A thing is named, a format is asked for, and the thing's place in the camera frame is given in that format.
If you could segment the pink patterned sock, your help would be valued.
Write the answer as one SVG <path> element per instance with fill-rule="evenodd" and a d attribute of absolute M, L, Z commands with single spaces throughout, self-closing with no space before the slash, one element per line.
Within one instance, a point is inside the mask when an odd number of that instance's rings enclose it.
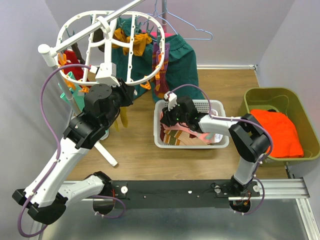
<path fill-rule="evenodd" d="M 186 127 L 185 125 L 179 124 L 179 123 L 177 123 L 174 126 L 166 126 L 166 125 L 161 123 L 160 124 L 160 132 L 162 130 L 181 130 L 181 131 L 185 131 L 185 132 L 187 132 L 189 134 L 195 135 L 196 137 L 198 137 L 199 139 L 201 139 L 202 141 L 207 143 L 207 145 L 213 145 L 215 143 L 219 143 L 222 140 L 222 137 L 223 137 L 221 134 L 193 132 L 188 127 Z"/>

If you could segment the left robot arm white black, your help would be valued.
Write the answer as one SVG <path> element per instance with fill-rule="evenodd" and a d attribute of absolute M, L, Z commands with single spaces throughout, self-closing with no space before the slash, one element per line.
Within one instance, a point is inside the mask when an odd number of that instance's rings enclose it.
<path fill-rule="evenodd" d="M 98 171 L 86 179 L 63 187 L 69 173 L 106 133 L 120 114 L 121 107 L 134 102 L 134 86 L 122 79 L 119 86 L 93 85 L 84 96 L 82 113 L 74 117 L 63 133 L 60 148 L 38 177 L 25 189 L 17 189 L 13 199 L 25 206 L 28 215 L 39 223 L 51 225 L 66 208 L 91 196 L 112 197 L 112 180 Z"/>

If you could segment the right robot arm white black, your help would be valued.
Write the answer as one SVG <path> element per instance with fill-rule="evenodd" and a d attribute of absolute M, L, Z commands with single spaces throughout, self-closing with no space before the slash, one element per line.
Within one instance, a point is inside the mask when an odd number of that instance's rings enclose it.
<path fill-rule="evenodd" d="M 240 160 L 230 179 L 230 191 L 241 196 L 248 190 L 258 164 L 273 150 L 271 135 L 257 119 L 246 114 L 242 117 L 214 116 L 199 112 L 194 101 L 188 96 L 178 98 L 174 93 L 166 93 L 167 106 L 162 109 L 161 124 L 167 127 L 180 125 L 195 134 L 220 134 L 232 138 Z"/>

